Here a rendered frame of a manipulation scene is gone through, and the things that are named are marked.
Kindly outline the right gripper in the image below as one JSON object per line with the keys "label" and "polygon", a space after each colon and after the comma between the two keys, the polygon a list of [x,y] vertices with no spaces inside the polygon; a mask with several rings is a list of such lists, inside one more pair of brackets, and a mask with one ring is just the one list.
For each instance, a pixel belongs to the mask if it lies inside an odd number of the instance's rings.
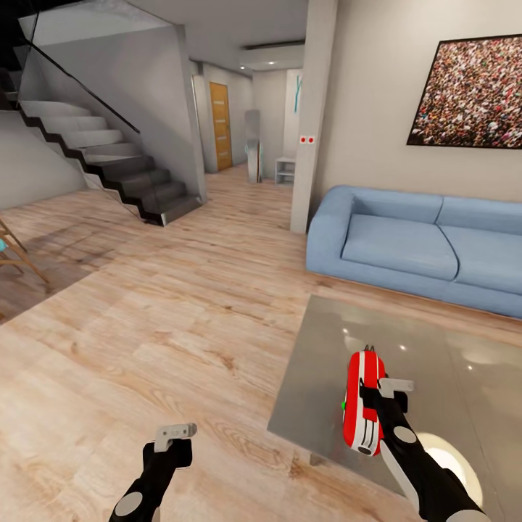
{"label": "right gripper", "polygon": [[363,379],[359,381],[359,396],[365,408],[375,409],[380,418],[381,412],[387,409],[395,409],[400,413],[407,413],[407,395],[404,391],[394,391],[394,398],[381,396],[379,389],[365,387]]}

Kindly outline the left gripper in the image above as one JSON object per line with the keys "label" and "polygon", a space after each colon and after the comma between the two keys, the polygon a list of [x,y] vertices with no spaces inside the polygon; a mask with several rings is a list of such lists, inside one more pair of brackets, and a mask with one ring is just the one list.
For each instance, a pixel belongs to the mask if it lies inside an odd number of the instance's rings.
{"label": "left gripper", "polygon": [[186,468],[192,463],[191,440],[175,439],[167,450],[155,452],[154,442],[143,448],[143,464],[145,472],[150,468],[162,468],[166,472],[168,483],[172,480],[176,468]]}

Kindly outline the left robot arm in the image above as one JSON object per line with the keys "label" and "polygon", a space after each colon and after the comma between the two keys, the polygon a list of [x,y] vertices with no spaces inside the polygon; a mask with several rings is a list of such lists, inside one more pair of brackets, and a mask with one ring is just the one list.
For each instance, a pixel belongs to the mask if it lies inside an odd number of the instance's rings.
{"label": "left robot arm", "polygon": [[196,423],[159,427],[155,441],[143,448],[144,470],[113,509],[108,522],[160,522],[160,503],[176,468],[192,463],[189,437]]}

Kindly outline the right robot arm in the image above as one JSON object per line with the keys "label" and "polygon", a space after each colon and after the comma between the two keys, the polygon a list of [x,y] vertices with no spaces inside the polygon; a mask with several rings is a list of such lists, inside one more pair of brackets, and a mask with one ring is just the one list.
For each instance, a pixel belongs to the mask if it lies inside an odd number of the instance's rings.
{"label": "right robot arm", "polygon": [[379,389],[359,381],[359,396],[365,408],[375,409],[384,438],[380,440],[383,459],[423,520],[428,522],[492,522],[468,496],[462,481],[449,468],[442,468],[424,452],[403,413],[407,395],[416,382],[380,378]]}

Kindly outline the radio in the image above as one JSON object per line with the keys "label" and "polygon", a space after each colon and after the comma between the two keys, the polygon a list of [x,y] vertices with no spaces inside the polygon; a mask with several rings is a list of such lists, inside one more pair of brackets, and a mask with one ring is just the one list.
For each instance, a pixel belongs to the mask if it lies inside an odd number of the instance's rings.
{"label": "radio", "polygon": [[359,381],[363,379],[365,387],[379,389],[378,380],[388,378],[383,360],[374,352],[374,347],[368,349],[368,344],[361,352],[351,356],[347,388],[343,404],[343,436],[351,449],[369,456],[378,455],[380,440],[384,438],[377,412],[365,408],[363,399],[359,396]]}

